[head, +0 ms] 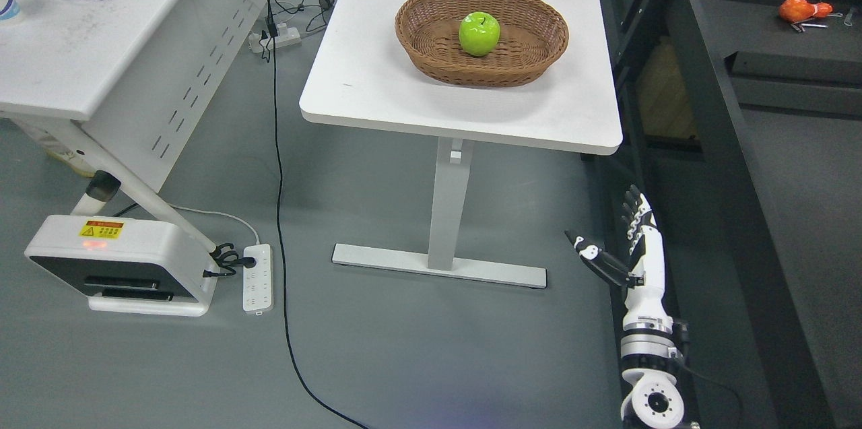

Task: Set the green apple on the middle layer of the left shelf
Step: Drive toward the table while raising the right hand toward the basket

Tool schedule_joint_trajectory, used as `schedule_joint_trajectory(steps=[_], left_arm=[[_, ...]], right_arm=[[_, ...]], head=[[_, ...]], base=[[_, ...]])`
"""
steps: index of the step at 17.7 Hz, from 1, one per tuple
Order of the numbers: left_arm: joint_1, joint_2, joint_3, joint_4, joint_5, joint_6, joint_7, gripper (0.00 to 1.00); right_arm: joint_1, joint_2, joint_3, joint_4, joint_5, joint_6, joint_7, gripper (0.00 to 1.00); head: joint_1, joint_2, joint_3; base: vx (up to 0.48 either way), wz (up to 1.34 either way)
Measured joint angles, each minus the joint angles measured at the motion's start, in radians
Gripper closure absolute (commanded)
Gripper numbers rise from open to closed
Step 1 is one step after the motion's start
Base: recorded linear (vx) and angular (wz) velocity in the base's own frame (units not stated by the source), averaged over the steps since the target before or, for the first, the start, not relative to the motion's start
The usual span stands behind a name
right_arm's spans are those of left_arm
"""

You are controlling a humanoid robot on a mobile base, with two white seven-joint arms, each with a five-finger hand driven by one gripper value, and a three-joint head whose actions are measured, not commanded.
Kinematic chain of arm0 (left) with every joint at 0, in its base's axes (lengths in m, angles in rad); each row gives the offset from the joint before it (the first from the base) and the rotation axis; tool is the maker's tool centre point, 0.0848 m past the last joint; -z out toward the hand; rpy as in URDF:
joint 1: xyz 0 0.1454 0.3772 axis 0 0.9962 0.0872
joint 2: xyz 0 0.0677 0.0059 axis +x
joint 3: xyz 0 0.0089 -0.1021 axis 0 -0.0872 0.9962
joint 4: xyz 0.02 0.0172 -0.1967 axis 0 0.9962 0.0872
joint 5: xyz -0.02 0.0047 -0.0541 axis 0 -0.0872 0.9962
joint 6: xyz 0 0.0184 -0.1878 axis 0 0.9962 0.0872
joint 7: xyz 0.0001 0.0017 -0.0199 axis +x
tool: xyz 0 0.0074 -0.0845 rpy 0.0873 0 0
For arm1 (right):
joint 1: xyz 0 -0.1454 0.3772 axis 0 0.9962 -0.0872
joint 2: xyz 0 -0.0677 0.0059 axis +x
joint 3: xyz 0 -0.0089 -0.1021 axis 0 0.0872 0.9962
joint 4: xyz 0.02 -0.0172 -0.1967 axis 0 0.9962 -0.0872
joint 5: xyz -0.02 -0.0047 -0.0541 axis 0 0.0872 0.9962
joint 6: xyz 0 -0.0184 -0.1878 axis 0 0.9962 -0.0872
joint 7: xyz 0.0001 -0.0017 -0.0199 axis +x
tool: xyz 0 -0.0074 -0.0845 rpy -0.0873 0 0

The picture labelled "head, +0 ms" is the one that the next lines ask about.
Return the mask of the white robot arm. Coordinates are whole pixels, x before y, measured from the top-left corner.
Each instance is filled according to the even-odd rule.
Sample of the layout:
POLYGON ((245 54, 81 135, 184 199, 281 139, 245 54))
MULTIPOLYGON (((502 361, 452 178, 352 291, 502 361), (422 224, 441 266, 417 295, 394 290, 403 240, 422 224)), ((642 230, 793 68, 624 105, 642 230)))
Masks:
POLYGON ((700 428, 686 419, 686 404, 677 388, 682 353, 665 319, 638 317, 623 325, 622 379, 631 386, 621 404, 624 428, 700 428))

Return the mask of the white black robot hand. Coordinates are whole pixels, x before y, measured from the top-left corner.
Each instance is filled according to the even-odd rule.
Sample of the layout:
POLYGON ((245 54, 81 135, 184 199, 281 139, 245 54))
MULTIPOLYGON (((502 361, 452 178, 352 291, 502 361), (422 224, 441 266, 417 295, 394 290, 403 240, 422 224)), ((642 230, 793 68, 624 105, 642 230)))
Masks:
POLYGON ((623 329, 672 334, 673 319, 664 309, 664 239, 649 200, 635 185, 624 195, 623 220, 628 224, 628 262, 622 263, 596 242, 564 233, 582 263, 612 287, 626 291, 623 329))

